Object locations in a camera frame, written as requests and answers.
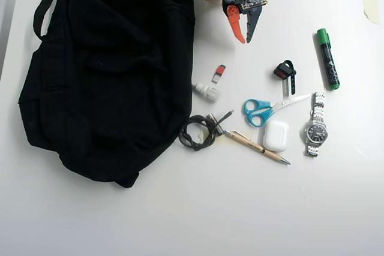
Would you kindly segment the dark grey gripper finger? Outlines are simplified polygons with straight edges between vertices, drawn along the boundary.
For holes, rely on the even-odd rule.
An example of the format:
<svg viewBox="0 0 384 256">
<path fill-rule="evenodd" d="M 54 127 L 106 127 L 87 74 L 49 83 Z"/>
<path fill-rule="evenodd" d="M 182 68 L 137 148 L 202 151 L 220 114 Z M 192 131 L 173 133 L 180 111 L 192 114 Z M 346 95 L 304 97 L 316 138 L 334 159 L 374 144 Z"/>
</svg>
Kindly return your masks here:
<svg viewBox="0 0 384 256">
<path fill-rule="evenodd" d="M 246 12 L 247 15 L 247 43 L 251 42 L 257 22 L 262 12 L 262 6 L 254 7 Z"/>
</svg>

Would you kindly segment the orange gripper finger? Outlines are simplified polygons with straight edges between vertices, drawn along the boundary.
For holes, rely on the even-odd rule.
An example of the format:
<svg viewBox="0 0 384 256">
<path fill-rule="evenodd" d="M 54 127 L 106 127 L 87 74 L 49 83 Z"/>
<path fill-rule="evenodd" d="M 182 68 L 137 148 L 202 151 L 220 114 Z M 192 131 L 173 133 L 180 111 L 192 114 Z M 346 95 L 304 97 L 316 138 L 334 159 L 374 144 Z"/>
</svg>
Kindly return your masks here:
<svg viewBox="0 0 384 256">
<path fill-rule="evenodd" d="M 228 18 L 230 27 L 233 31 L 235 38 L 239 40 L 242 44 L 245 44 L 245 38 L 242 35 L 241 27 L 239 25 L 239 20 L 240 20 L 239 8 L 234 4 L 230 4 L 226 8 L 226 13 L 227 13 L 227 18 Z"/>
</svg>

